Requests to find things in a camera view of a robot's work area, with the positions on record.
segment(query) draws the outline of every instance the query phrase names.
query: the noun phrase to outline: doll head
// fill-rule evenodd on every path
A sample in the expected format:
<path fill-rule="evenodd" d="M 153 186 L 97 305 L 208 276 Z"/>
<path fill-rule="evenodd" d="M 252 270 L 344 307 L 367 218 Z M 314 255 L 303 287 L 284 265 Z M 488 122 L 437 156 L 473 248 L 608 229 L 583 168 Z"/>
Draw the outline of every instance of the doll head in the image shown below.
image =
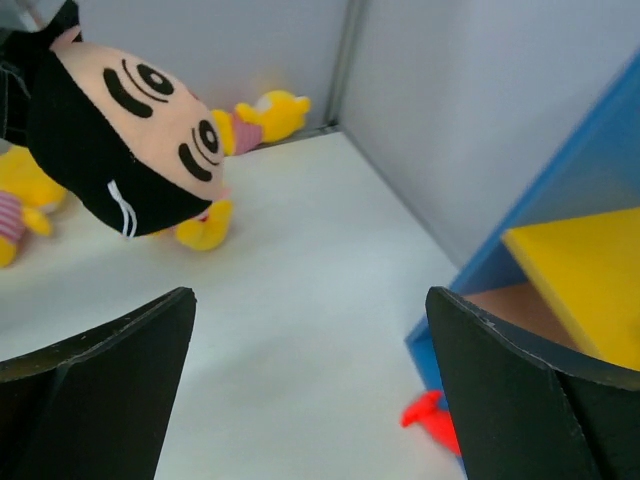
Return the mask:
<path fill-rule="evenodd" d="M 73 43 L 43 59 L 27 144 L 40 167 L 129 237 L 195 217 L 222 193 L 223 149 L 179 80 L 112 48 Z"/>

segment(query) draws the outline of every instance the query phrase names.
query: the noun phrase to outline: blue shelf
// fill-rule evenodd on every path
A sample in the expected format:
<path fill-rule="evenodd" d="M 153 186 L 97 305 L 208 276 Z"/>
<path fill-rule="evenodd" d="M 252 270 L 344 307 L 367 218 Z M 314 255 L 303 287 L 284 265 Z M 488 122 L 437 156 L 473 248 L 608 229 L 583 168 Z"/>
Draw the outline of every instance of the blue shelf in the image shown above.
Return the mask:
<path fill-rule="evenodd" d="M 526 277 L 502 244 L 513 227 L 640 206 L 640 54 L 632 58 L 451 285 L 469 295 Z M 426 318 L 406 339 L 428 389 L 442 389 Z"/>

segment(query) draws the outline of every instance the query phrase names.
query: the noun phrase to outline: yellow board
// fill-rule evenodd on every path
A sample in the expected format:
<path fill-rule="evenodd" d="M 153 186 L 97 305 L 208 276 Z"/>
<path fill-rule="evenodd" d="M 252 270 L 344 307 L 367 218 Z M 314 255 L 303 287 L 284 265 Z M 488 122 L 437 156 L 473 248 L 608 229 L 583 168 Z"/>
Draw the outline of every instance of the yellow board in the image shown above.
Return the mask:
<path fill-rule="evenodd" d="M 640 370 L 640 208 L 514 228 L 503 241 L 584 353 Z"/>

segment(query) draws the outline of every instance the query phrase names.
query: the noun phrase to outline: doll face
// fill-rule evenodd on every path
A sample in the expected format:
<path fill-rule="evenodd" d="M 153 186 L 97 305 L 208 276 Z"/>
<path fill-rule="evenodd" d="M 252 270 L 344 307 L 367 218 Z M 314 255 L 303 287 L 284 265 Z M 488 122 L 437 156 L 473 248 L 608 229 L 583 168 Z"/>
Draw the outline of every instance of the doll face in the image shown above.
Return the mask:
<path fill-rule="evenodd" d="M 77 43 L 54 51 L 133 158 L 203 200 L 221 195 L 218 129 L 184 84 L 112 48 Z"/>

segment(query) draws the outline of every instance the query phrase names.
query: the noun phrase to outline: white floor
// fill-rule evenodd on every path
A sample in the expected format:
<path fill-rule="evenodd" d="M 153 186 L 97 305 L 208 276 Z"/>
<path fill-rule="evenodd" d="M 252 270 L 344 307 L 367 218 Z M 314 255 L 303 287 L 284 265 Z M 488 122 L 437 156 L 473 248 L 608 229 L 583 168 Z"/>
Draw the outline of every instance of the white floor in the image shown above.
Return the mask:
<path fill-rule="evenodd" d="M 158 480 L 461 479 L 403 407 L 422 385 L 403 343 L 449 260 L 342 134 L 228 162 L 219 250 L 126 242 L 77 203 L 54 240 L 0 271 L 0 359 L 176 286 L 196 327 Z"/>

